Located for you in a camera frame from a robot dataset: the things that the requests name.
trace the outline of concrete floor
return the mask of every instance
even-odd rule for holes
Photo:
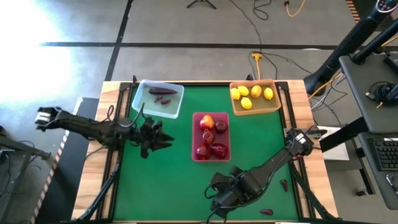
[[[129,14],[123,42],[238,43],[258,44],[253,27],[229,1],[211,0],[213,10],[191,0],[135,0]],[[263,44],[336,45],[354,26],[345,0],[308,0],[295,18],[286,15],[282,1],[264,8],[268,21],[252,14],[252,1],[234,0],[258,26]],[[300,1],[291,1],[297,10]],[[40,42],[115,42],[127,0],[36,0],[25,4],[9,2],[2,21],[12,35],[0,37],[7,55],[2,66],[0,124],[16,140],[30,140],[48,152],[58,150],[63,130],[42,133],[34,119],[40,106],[61,106],[72,111],[78,97],[98,98],[105,79],[112,47],[38,47]],[[150,80],[240,80],[252,73],[248,57],[251,49],[176,49],[121,47],[112,80],[130,80],[133,75]],[[265,50],[295,60],[314,72],[330,55],[329,50]],[[270,56],[277,65],[278,79],[301,79],[306,72],[291,62]],[[275,78],[275,70],[261,60],[262,78]],[[346,81],[337,87],[348,92],[332,109],[345,124],[360,116]],[[339,97],[332,92],[326,102]],[[328,109],[314,112],[321,125],[337,125]],[[12,158],[15,177],[22,158]],[[13,209],[7,221],[30,220],[45,179],[49,161],[37,159],[27,170],[17,190],[0,201]],[[0,167],[0,175],[5,166]],[[380,194],[358,198],[355,188],[363,188],[359,172],[330,172],[330,181],[340,217],[348,220],[396,223],[398,212],[384,205]]]

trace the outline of pink tray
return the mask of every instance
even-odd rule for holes
[[[200,129],[200,120],[204,115],[210,115],[213,118],[214,123],[217,123],[217,121],[222,120],[225,121],[228,124],[228,129],[222,133],[218,134],[216,133],[215,130],[212,130],[212,132],[216,136],[216,140],[214,143],[222,143],[228,147],[228,155],[225,157],[225,159],[219,159],[215,156],[211,156],[210,159],[208,160],[197,160],[195,156],[195,149],[199,147],[201,144],[203,144],[203,141],[201,139],[203,132]],[[193,119],[192,119],[192,160],[195,162],[228,162],[231,159],[231,144],[229,142],[229,118],[228,118],[228,113],[207,113],[207,112],[197,112],[193,114]]]

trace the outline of keyboard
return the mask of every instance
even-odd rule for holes
[[[398,171],[398,141],[370,141],[379,171]]]

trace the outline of red apple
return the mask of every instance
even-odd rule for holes
[[[219,159],[224,159],[228,155],[228,147],[221,143],[211,145],[211,153]]]
[[[211,157],[211,149],[209,146],[202,144],[195,150],[195,155],[198,160],[208,160]]]
[[[216,132],[217,133],[224,133],[226,129],[228,128],[228,124],[226,124],[225,121],[218,121],[216,123]]]
[[[212,130],[214,128],[214,121],[210,115],[204,115],[200,120],[200,129],[202,131],[209,129]]]
[[[201,138],[205,144],[212,144],[216,139],[216,136],[211,131],[206,129]]]

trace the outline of green table surface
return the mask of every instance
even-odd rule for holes
[[[229,162],[194,162],[192,118],[195,112],[227,112],[231,139]],[[134,118],[136,111],[131,111]],[[215,172],[228,175],[232,166],[243,170],[259,166],[284,146],[279,112],[235,116],[229,86],[186,86],[177,119],[153,117],[163,121],[164,131],[175,140],[172,147],[140,157],[139,148],[124,148],[114,220],[172,221],[206,220],[211,200],[204,190]],[[289,183],[285,192],[280,180]],[[260,209],[272,209],[263,215]],[[213,215],[212,220],[221,220]],[[230,212],[228,220],[297,220],[296,204],[288,165],[279,169],[257,202]]]

